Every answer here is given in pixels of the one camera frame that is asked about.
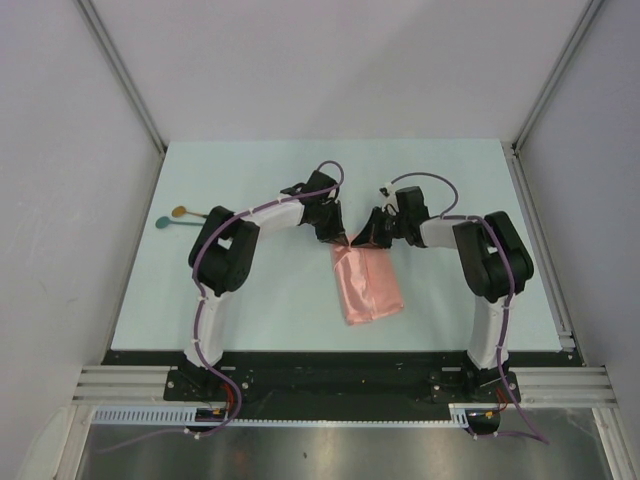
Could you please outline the pink satin napkin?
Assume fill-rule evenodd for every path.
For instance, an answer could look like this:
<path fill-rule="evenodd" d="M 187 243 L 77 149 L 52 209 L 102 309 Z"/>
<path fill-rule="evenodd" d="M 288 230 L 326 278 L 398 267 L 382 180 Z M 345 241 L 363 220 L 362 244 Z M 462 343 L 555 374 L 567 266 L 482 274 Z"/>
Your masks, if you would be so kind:
<path fill-rule="evenodd" d="M 387 250 L 333 245 L 331 256 L 347 325 L 368 324 L 404 309 L 402 292 Z"/>

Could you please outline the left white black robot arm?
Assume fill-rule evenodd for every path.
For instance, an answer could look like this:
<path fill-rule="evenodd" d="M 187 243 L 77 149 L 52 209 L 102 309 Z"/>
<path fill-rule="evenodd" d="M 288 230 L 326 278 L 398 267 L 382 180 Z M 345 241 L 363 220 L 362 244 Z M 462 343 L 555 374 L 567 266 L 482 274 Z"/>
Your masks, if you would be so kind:
<path fill-rule="evenodd" d="M 281 190 L 265 204 L 238 213 L 223 206 L 209 212 L 188 258 L 199 297 L 185 348 L 187 361 L 196 367 L 185 385 L 197 398 L 210 399 L 220 390 L 221 376 L 209 367 L 223 355 L 226 309 L 249 276 L 258 242 L 284 229 L 310 225 L 318 241 L 348 244 L 339 201 L 343 182 L 316 168 L 307 181 Z"/>

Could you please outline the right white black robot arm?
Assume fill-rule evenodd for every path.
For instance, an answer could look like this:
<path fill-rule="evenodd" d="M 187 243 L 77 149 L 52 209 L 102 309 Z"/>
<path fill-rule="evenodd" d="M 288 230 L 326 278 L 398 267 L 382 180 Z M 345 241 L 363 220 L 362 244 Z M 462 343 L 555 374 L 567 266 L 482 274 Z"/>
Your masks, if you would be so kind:
<path fill-rule="evenodd" d="M 467 286 L 475 295 L 469 348 L 471 370 L 461 376 L 463 393 L 484 401 L 497 389 L 492 370 L 505 371 L 509 312 L 516 295 L 533 277 L 533 260 L 510 217 L 497 211 L 484 217 L 433 216 L 420 187 L 383 194 L 392 202 L 372 210 L 356 248 L 389 249 L 394 240 L 417 248 L 447 248 L 458 253 Z"/>

